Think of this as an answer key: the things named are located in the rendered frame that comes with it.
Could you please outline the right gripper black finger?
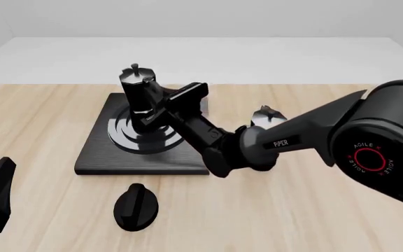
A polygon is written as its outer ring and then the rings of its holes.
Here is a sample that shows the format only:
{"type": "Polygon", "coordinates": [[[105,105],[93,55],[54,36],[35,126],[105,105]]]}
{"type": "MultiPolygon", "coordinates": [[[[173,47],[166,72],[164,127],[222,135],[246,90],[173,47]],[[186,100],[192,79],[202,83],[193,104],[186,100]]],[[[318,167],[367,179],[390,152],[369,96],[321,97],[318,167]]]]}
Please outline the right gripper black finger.
{"type": "Polygon", "coordinates": [[[147,111],[140,112],[140,123],[143,126],[169,125],[168,113],[164,104],[158,104],[147,111]]]}

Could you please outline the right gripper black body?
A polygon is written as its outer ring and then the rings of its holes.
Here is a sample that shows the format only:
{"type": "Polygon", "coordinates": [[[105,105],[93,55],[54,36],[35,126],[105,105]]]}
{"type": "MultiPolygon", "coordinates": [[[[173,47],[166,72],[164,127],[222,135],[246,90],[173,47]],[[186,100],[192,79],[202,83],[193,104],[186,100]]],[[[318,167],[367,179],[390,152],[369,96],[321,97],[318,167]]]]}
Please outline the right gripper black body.
{"type": "Polygon", "coordinates": [[[180,117],[207,116],[209,113],[208,99],[203,98],[196,104],[195,100],[168,101],[165,108],[173,115],[180,117]]]}

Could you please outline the black glossy moka pot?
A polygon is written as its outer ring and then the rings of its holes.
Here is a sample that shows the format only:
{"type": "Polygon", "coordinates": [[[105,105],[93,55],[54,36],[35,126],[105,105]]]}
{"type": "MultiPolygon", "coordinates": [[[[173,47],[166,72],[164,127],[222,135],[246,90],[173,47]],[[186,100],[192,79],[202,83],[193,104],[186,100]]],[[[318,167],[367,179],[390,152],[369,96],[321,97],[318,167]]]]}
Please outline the black glossy moka pot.
{"type": "Polygon", "coordinates": [[[133,63],[130,68],[122,70],[119,79],[129,103],[135,131],[145,134],[157,130],[160,126],[143,126],[140,123],[141,111],[147,111],[164,102],[164,88],[157,83],[155,72],[133,63]]]}

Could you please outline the flat black stove plate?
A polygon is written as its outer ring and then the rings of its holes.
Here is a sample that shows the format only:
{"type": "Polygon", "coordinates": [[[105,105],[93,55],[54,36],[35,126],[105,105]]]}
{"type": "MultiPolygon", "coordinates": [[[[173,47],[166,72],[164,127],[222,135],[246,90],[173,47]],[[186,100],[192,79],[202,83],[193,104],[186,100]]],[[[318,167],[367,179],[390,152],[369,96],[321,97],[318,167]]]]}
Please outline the flat black stove plate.
{"type": "Polygon", "coordinates": [[[74,171],[77,175],[209,174],[198,152],[171,127],[136,132],[123,93],[109,94],[74,171]]]}

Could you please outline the silver moka pot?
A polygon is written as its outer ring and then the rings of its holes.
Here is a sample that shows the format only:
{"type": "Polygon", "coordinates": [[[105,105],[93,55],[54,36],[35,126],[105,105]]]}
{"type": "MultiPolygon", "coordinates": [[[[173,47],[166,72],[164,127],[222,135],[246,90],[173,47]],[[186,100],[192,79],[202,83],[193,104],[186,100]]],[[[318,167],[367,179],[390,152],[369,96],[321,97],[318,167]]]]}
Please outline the silver moka pot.
{"type": "Polygon", "coordinates": [[[252,115],[250,125],[262,127],[265,130],[280,125],[287,121],[287,118],[280,112],[272,109],[270,106],[261,106],[258,111],[252,115]]]}

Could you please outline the round black stove knob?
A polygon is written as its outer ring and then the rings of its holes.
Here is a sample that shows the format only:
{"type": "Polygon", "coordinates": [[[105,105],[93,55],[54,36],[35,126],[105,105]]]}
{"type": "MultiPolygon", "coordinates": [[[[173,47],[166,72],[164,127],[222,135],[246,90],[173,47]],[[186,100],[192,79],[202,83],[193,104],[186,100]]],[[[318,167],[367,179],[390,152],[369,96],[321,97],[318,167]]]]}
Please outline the round black stove knob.
{"type": "Polygon", "coordinates": [[[133,183],[116,201],[113,217],[120,228],[137,232],[157,218],[159,204],[155,194],[144,184],[133,183]]]}

